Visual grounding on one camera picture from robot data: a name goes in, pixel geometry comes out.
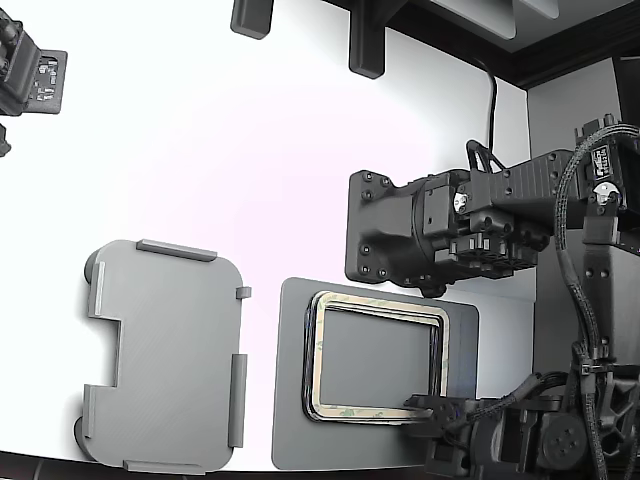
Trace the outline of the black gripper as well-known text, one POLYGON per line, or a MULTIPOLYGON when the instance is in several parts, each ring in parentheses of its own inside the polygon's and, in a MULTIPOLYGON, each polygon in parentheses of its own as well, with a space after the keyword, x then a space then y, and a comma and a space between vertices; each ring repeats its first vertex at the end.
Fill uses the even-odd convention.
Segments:
POLYGON ((434 476, 519 476, 521 403, 413 394, 404 402, 423 421, 424 471, 434 476))

